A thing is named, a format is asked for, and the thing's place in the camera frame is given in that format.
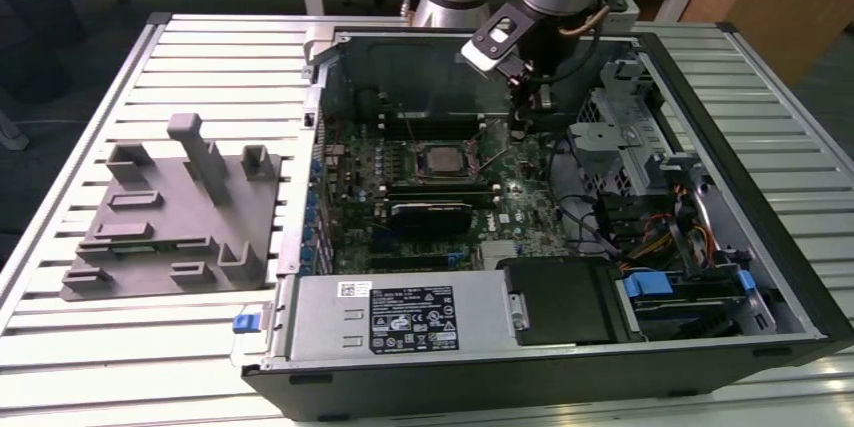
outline white table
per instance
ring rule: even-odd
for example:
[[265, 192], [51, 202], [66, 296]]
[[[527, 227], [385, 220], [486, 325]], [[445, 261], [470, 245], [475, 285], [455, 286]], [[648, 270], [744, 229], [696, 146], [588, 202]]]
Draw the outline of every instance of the white table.
[[[149, 25], [118, 72], [46, 201], [0, 274], [3, 426], [293, 425], [241, 380], [265, 334], [237, 338], [231, 320], [273, 300], [273, 290], [67, 303], [62, 277], [104, 194], [100, 162], [115, 142], [139, 140], [153, 156], [173, 113], [197, 112], [223, 153], [266, 144], [294, 149], [309, 83], [294, 75], [303, 45], [333, 25], [399, 26], [394, 18], [174, 16]], [[854, 316], [854, 166], [737, 36], [713, 24], [640, 25], [660, 34], [781, 219], [849, 317]], [[213, 58], [227, 59], [225, 62]], [[210, 87], [199, 72], [231, 74]], [[241, 73], [258, 72], [258, 76]], [[169, 76], [153, 74], [170, 73]], [[672, 117], [677, 135], [676, 119]], [[283, 165], [283, 182], [289, 162]], [[274, 225], [289, 222], [282, 189]], [[270, 262], [281, 244], [274, 232]], [[568, 379], [578, 382], [584, 379]], [[850, 352], [762, 372], [712, 395], [483, 411], [347, 425], [589, 425], [677, 427], [852, 425]]]

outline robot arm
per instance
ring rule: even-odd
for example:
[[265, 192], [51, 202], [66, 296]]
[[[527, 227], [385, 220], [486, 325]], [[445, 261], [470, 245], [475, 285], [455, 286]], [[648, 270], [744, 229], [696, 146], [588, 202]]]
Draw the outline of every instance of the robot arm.
[[485, 75], [507, 80], [517, 108], [537, 86], [566, 77], [557, 67], [608, 12], [608, 0], [514, 0], [481, 26], [462, 54]]

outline power supply label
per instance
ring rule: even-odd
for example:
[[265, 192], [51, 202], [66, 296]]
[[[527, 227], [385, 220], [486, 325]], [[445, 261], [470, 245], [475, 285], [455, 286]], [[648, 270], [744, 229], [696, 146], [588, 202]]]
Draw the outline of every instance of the power supply label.
[[451, 286], [373, 289], [370, 337], [378, 355], [459, 350]]

